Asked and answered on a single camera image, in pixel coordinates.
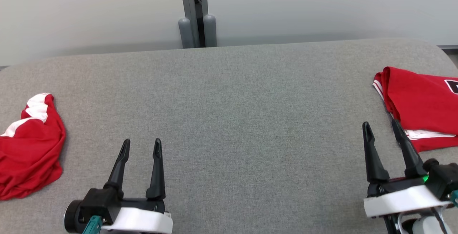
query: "black cable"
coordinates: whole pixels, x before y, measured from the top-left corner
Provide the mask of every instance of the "black cable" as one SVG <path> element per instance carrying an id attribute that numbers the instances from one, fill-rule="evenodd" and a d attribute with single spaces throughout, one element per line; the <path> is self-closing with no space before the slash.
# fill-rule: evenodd
<path id="1" fill-rule="evenodd" d="M 439 214 L 439 212 L 435 208 L 431 208 L 431 210 L 434 213 L 435 218 L 439 222 L 440 229 L 442 230 L 442 232 L 444 234 L 448 234 L 447 229 L 445 229 L 445 223 L 444 223 L 444 219 L 442 218 L 442 215 Z"/>

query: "red fabric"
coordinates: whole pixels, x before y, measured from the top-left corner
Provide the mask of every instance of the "red fabric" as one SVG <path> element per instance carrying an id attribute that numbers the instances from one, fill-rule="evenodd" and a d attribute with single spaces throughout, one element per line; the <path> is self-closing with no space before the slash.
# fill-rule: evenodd
<path id="1" fill-rule="evenodd" d="M 405 130 L 430 130 L 458 135 L 458 94 L 445 80 L 458 78 L 417 74 L 386 67 L 375 76 L 383 88 L 388 112 Z M 412 140 L 417 151 L 458 146 L 458 137 Z"/>
<path id="2" fill-rule="evenodd" d="M 44 99 L 48 105 L 45 123 L 28 120 L 13 137 L 0 136 L 0 200 L 24 198 L 61 176 L 59 155 L 65 128 L 53 100 L 51 94 Z M 29 117 L 23 110 L 21 119 Z"/>

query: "black lettering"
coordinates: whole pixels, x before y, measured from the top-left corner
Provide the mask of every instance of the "black lettering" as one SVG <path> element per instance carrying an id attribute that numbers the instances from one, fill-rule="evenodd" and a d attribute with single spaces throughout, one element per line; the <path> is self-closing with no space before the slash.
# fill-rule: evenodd
<path id="1" fill-rule="evenodd" d="M 450 90 L 457 94 L 458 95 L 458 81 L 455 81 L 455 80 L 446 80 L 445 81 L 447 84 L 448 84 L 448 88 L 450 88 Z"/>

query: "red jersey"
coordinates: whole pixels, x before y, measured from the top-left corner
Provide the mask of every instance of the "red jersey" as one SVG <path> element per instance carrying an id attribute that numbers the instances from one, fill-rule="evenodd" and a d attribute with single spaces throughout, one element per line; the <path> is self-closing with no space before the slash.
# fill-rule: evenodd
<path id="1" fill-rule="evenodd" d="M 373 86 L 418 152 L 458 146 L 458 78 L 386 67 Z"/>
<path id="2" fill-rule="evenodd" d="M 65 128 L 51 94 L 28 100 L 21 120 L 0 135 L 0 200 L 24 198 L 62 174 Z"/>

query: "gray fabric surface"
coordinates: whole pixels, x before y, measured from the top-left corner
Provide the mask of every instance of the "gray fabric surface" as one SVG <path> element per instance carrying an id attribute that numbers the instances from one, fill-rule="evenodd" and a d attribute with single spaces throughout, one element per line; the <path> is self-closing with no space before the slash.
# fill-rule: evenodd
<path id="1" fill-rule="evenodd" d="M 162 139 L 174 233 L 386 233 L 367 219 L 361 125 L 391 177 L 404 161 L 372 88 L 384 66 L 458 76 L 418 40 L 253 45 L 51 58 L 0 72 L 0 129 L 50 92 L 67 128 L 62 177 L 0 202 L 0 233 L 65 233 L 73 199 L 107 180 L 131 138 L 125 197 L 144 197 Z M 456 148 L 421 154 L 448 164 Z M 445 219 L 458 232 L 458 211 Z"/>

